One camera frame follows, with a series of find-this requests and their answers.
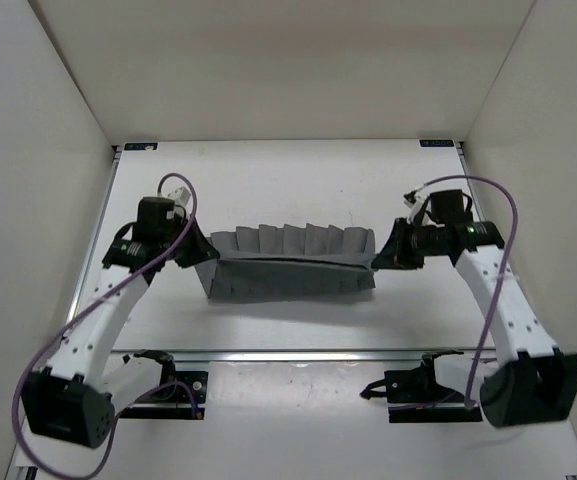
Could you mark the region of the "grey pleated skirt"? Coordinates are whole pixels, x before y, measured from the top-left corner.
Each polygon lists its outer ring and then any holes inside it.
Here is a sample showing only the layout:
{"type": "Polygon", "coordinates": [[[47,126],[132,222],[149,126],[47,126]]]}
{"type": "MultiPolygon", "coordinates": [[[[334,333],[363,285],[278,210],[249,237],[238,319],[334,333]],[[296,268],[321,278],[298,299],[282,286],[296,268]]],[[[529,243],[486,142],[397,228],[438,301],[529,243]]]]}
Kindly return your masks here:
{"type": "Polygon", "coordinates": [[[356,296],[375,288],[375,234],[363,227],[261,224],[210,234],[219,258],[195,267],[208,299],[255,303],[356,296]]]}

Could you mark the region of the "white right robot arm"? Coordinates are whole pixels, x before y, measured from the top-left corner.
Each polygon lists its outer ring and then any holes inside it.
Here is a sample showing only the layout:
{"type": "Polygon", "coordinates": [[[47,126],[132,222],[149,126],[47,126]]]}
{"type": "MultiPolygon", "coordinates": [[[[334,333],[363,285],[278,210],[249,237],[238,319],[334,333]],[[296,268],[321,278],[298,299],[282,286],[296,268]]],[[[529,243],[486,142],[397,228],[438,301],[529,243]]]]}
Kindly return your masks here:
{"type": "Polygon", "coordinates": [[[491,363],[479,353],[426,353],[418,367],[384,375],[382,396],[396,409],[433,408],[445,400],[474,406],[496,428],[568,419],[577,395],[577,354],[564,353],[545,330],[506,258],[510,245],[490,221],[475,220],[459,189],[404,197],[410,214],[395,220],[371,266],[417,270],[446,257],[469,287],[491,338],[491,363]]]}

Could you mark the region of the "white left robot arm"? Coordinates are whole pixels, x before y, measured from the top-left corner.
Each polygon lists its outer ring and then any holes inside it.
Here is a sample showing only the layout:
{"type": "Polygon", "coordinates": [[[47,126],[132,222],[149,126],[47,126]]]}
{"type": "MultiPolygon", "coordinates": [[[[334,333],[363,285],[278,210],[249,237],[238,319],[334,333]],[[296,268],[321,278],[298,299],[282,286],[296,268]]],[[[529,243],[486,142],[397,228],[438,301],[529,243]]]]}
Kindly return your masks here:
{"type": "Polygon", "coordinates": [[[144,197],[136,220],[113,237],[84,319],[23,383],[21,400],[34,434],[95,449],[122,410],[176,389],[173,357],[163,351],[141,350],[112,372],[105,367],[131,311],[166,262],[189,268],[218,259],[187,211],[189,201],[182,190],[144,197]]]}

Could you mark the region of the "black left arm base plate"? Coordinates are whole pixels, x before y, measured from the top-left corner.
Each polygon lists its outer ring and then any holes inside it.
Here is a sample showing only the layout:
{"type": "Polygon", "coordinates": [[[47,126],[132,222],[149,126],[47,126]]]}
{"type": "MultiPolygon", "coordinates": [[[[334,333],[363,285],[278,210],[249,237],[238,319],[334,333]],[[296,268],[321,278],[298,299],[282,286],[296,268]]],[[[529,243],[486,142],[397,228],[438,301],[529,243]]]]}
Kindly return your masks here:
{"type": "Polygon", "coordinates": [[[205,418],[209,373],[206,370],[176,372],[176,386],[138,400],[121,418],[140,420],[187,420],[205,418]]]}

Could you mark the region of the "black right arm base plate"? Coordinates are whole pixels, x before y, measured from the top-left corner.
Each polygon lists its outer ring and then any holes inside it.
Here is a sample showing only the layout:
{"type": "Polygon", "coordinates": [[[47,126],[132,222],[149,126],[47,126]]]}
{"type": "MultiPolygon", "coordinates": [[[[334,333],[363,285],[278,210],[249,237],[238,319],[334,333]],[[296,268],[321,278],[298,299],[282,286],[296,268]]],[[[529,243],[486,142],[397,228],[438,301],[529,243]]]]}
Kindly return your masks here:
{"type": "Polygon", "coordinates": [[[384,398],[391,424],[479,423],[479,408],[467,409],[463,395],[438,385],[421,366],[412,370],[387,370],[380,380],[361,392],[365,400],[384,398]]]}

